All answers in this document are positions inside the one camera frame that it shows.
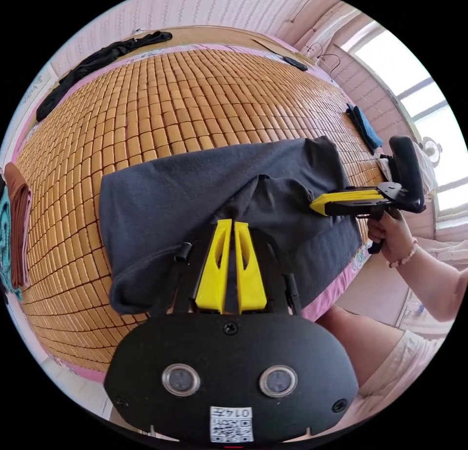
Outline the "person's right hand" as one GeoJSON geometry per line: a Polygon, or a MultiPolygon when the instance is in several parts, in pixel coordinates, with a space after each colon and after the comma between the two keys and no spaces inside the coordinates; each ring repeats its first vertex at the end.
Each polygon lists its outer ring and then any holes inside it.
{"type": "Polygon", "coordinates": [[[381,253],[391,268],[403,266],[416,253],[417,241],[403,215],[395,208],[384,211],[380,219],[370,217],[368,235],[372,242],[383,243],[381,253]]]}

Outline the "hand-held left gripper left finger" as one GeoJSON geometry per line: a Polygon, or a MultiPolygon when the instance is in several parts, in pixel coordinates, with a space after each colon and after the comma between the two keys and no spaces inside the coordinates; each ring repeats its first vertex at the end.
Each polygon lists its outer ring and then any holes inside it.
{"type": "Polygon", "coordinates": [[[210,227],[212,234],[195,296],[200,310],[224,312],[231,229],[231,219],[220,219],[210,227]]]}

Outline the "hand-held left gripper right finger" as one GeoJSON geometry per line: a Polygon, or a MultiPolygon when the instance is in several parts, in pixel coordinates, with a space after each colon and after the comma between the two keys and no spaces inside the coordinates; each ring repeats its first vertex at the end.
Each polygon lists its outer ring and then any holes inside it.
{"type": "Polygon", "coordinates": [[[237,302],[240,312],[261,311],[267,297],[248,223],[234,223],[237,302]]]}

